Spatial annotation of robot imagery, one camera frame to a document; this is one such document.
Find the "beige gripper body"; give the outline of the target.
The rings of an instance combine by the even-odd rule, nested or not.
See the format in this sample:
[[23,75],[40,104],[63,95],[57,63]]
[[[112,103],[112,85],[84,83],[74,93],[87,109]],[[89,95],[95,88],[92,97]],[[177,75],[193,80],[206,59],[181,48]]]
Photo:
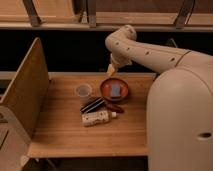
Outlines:
[[125,58],[116,54],[110,55],[110,63],[116,69],[132,64],[132,62],[128,58]]

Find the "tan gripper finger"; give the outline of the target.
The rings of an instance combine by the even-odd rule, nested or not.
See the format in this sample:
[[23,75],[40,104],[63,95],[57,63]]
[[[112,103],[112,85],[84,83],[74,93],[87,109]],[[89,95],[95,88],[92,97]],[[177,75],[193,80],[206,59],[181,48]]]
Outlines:
[[109,64],[109,65],[108,65],[107,72],[106,72],[107,76],[108,76],[108,77],[111,77],[111,76],[113,76],[116,72],[117,72],[116,68],[115,68],[112,64]]

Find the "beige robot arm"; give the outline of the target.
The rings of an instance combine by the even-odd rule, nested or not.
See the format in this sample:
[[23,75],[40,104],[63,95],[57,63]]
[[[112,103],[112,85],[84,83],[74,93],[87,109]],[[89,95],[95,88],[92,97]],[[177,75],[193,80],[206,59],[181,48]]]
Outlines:
[[136,37],[125,25],[105,39],[107,74],[131,62],[158,74],[146,105],[149,171],[213,171],[213,56]]

